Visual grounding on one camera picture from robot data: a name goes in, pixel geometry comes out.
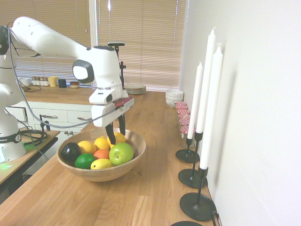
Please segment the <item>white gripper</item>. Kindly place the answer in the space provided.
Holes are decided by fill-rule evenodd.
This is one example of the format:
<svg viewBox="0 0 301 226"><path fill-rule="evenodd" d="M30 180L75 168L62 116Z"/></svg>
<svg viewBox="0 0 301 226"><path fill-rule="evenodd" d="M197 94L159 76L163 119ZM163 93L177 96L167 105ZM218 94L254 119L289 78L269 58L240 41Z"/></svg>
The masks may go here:
<svg viewBox="0 0 301 226"><path fill-rule="evenodd" d="M93 105L91 115L93 124L96 127L105 127L107 136L112 145L116 144L113 130L113 121L118 118L120 133L126 134L126 122L124 113L129 110L129 102L117 109L114 101L128 97L122 86L115 86L111 89L96 89L89 97L89 102Z"/></svg>

